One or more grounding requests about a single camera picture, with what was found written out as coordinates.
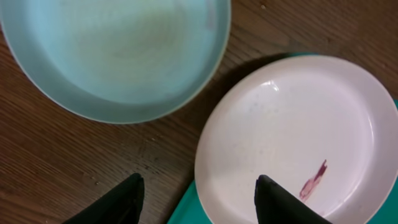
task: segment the red stain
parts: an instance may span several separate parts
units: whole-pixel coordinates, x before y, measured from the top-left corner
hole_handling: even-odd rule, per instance
[[[304,187],[300,191],[300,199],[305,202],[312,194],[312,192],[315,190],[319,182],[321,181],[321,178],[323,174],[326,171],[326,168],[328,166],[325,165],[326,160],[323,161],[322,166],[319,168],[317,174],[312,177],[311,179],[307,180],[307,182],[304,184]]]

